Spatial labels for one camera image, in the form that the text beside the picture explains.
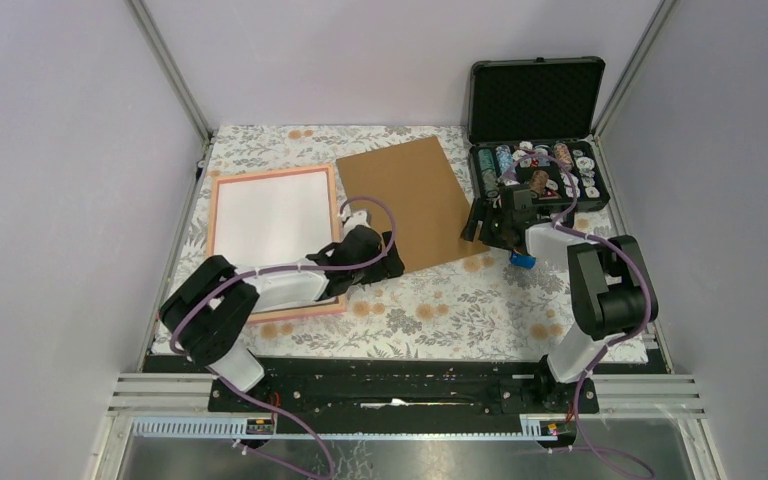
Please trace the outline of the brown cardboard backing board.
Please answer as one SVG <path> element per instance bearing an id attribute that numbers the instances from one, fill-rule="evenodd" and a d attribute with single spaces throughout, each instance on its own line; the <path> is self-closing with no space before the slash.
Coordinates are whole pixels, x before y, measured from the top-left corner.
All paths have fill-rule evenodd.
<path id="1" fill-rule="evenodd" d="M 461 238 L 470 202 L 437 137 L 342 157 L 336 167 L 348 198 L 373 197 L 390 209 L 407 273 L 489 251 Z"/>

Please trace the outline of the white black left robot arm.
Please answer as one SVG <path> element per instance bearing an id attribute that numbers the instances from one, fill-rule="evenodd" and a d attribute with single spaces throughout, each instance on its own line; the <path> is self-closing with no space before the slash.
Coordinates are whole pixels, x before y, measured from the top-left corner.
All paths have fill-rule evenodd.
<path id="1" fill-rule="evenodd" d="M 259 360 L 238 342 L 252 315 L 319 306 L 352 286 L 403 272 L 394 233 L 361 224 L 294 264 L 241 271 L 213 255 L 161 305 L 158 318 L 176 354 L 209 370 L 242 408 L 256 411 L 269 401 L 271 387 Z"/>

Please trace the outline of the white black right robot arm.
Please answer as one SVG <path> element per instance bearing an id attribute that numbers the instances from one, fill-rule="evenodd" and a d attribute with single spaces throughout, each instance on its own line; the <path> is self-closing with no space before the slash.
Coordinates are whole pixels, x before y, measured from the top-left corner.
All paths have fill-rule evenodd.
<path id="1" fill-rule="evenodd" d="M 542 359 L 533 386 L 535 402 L 549 412 L 572 400 L 572 383 L 591 372 L 610 346 L 639 334 L 658 313 L 636 239 L 573 229 L 576 207 L 542 204 L 524 185 L 501 186 L 473 199 L 461 232 L 466 241 L 508 251 L 510 263 L 520 268 L 540 260 L 567 267 L 575 324 Z"/>

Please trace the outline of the blue purple poker chip stack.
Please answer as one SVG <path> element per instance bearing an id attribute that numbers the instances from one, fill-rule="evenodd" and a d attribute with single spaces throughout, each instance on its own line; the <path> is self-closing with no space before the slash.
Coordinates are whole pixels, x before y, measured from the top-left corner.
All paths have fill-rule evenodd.
<path id="1" fill-rule="evenodd" d="M 495 154 L 500 173 L 499 179 L 503 182 L 515 182 L 515 160 L 510 147 L 505 144 L 498 145 L 495 147 Z"/>

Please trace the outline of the lower orange poker chip stack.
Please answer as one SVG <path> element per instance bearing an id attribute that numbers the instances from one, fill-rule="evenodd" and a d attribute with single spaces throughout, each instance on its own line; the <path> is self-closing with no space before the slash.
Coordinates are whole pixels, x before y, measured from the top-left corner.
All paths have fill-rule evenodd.
<path id="1" fill-rule="evenodd" d="M 544 194 L 544 191 L 547 189 L 548 180 L 549 175 L 547 171 L 541 169 L 533 171 L 528 181 L 529 191 L 533 198 L 540 198 Z"/>

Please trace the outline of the orange poker chip stack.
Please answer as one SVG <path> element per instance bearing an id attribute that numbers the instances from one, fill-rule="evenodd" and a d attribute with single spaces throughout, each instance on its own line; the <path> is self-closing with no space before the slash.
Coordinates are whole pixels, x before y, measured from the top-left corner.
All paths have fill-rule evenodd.
<path id="1" fill-rule="evenodd" d="M 533 171 L 528 181 L 529 191 L 533 198 L 540 198 L 544 194 L 544 191 L 547 189 L 548 180 L 549 175 L 547 171 L 541 169 Z"/>
<path id="2" fill-rule="evenodd" d="M 576 169 L 575 157 L 568 145 L 565 143 L 556 143 L 553 146 L 553 153 L 555 160 L 559 163 L 559 169 L 563 168 L 565 171 L 573 174 Z"/>

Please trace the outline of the blue yellow toy car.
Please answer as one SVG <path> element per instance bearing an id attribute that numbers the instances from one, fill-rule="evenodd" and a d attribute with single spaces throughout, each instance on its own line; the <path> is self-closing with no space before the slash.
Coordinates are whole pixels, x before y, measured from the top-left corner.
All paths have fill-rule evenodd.
<path id="1" fill-rule="evenodd" d="M 517 251 L 511 252 L 509 261 L 511 265 L 524 269 L 532 269 L 537 263 L 535 257 Z"/>

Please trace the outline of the green poker chip stack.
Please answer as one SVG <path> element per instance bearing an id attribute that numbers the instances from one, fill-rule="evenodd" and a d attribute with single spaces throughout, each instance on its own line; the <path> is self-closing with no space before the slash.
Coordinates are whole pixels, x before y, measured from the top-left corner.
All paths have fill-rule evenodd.
<path id="1" fill-rule="evenodd" d="M 494 199 L 498 196 L 498 176 L 496 175 L 493 153 L 490 149 L 483 148 L 478 151 L 477 155 L 484 195 L 488 199 Z"/>

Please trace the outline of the upper orange poker chip stack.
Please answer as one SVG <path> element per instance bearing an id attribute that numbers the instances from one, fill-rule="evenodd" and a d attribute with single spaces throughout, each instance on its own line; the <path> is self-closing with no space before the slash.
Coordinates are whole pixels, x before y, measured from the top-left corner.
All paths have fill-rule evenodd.
<path id="1" fill-rule="evenodd" d="M 563 168 L 565 171 L 573 174 L 576 169 L 575 157 L 568 145 L 565 143 L 556 143 L 553 146 L 553 153 L 555 160 L 559 163 L 559 169 Z"/>

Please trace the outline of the floral tablecloth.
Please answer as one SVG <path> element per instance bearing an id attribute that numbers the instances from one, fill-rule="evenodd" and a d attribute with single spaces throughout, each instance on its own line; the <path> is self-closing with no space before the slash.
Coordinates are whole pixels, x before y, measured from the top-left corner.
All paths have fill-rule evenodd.
<path id="1" fill-rule="evenodd" d="M 171 286 L 179 286 L 206 255 L 215 178 L 333 162 L 429 136 L 439 140 L 461 188 L 470 193 L 461 126 L 221 127 Z M 241 344 L 260 357 L 536 361 L 573 323 L 564 265 L 541 262 L 524 269 L 497 249 L 356 287 L 346 306 L 341 314 L 247 324 Z"/>

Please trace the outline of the black poker chip case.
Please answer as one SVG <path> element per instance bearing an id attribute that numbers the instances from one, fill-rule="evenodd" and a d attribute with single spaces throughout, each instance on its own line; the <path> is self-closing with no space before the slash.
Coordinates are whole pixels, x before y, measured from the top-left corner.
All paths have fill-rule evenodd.
<path id="1" fill-rule="evenodd" d="M 478 151 L 531 141 L 553 154 L 556 143 L 593 158 L 591 133 L 606 63 L 597 56 L 478 61 L 469 77 L 468 165 L 474 198 L 487 200 Z"/>

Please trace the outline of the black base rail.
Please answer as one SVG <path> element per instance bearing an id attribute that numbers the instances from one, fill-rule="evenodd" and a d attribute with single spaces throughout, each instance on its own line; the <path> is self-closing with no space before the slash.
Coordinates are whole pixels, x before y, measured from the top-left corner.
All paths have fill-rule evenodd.
<path id="1" fill-rule="evenodd" d="M 522 415 L 600 410 L 592 381 L 557 384 L 535 362 L 263 357 L 255 399 L 318 434 L 513 433 Z"/>

